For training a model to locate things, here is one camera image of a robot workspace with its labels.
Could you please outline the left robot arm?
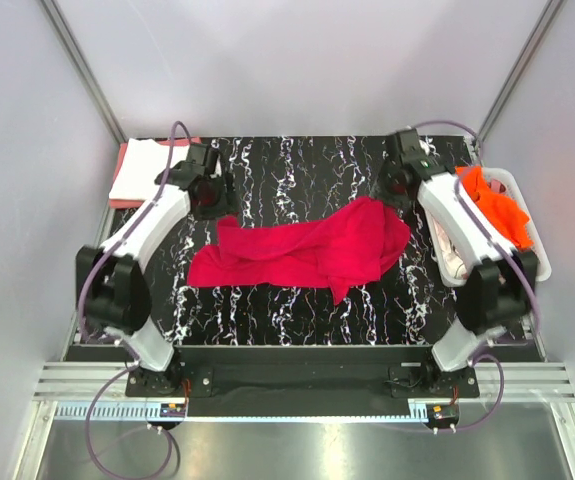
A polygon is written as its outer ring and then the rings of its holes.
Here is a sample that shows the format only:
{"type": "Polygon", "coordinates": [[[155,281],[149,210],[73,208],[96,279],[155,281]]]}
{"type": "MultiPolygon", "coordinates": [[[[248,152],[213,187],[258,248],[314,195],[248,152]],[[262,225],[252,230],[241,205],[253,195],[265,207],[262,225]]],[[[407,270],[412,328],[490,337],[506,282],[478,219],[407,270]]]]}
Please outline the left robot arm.
{"type": "Polygon", "coordinates": [[[130,220],[98,247],[76,255],[77,312],[82,325],[99,329],[135,361],[136,380],[161,396],[186,386],[179,353],[151,317],[145,271],[168,233],[187,216],[215,220],[236,213],[232,173],[221,152],[192,142],[184,159],[168,160],[156,190],[130,220]]]}

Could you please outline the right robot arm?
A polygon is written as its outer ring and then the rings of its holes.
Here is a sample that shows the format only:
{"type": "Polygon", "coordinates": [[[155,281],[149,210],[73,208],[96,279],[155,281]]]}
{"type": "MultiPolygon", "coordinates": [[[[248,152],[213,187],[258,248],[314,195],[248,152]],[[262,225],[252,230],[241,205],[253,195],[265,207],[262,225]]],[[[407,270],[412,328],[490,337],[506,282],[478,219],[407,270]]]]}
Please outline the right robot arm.
{"type": "Polygon", "coordinates": [[[389,383],[406,396],[448,396],[485,348],[535,311],[538,258],[492,225],[467,194],[463,174],[431,157],[417,129],[387,135],[385,147],[376,198],[399,209],[419,204],[446,232],[465,270],[455,321],[419,365],[394,371],[389,383]]]}

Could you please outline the crimson red t-shirt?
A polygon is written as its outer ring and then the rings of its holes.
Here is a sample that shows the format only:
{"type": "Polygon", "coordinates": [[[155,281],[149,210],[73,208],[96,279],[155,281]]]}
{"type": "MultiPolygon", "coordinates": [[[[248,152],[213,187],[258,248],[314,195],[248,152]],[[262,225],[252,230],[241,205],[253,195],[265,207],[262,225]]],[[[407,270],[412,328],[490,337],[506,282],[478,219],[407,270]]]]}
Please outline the crimson red t-shirt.
{"type": "Polygon", "coordinates": [[[335,304],[351,288],[380,280],[411,238],[395,210],[369,197],[322,220],[243,228],[228,216],[216,230],[217,242],[203,247],[191,262],[189,286],[328,289],[335,304]]]}

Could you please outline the orange t-shirt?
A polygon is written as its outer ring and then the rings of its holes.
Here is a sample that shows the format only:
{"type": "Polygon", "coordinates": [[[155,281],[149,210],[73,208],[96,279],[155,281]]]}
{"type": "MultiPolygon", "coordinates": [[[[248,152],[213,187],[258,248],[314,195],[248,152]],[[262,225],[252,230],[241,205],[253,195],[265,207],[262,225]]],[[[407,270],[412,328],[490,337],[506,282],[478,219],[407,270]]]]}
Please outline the orange t-shirt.
{"type": "Polygon", "coordinates": [[[529,215],[507,195],[492,193],[480,166],[457,167],[456,173],[471,200],[501,235],[519,250],[533,247],[527,232],[529,215]]]}

